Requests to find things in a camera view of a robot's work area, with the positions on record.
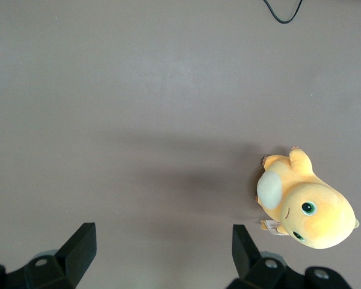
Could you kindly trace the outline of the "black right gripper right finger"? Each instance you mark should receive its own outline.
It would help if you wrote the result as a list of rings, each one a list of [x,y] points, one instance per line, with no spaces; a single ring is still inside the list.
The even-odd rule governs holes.
[[[299,274],[278,254],[261,253],[244,225],[232,227],[232,258],[238,272],[228,288],[350,288],[336,271],[309,267]]]

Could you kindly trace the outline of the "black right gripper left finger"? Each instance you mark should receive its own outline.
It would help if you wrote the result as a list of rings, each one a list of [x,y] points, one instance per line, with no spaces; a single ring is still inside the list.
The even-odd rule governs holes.
[[[76,288],[95,256],[96,225],[83,223],[58,250],[10,273],[0,264],[0,288]]]

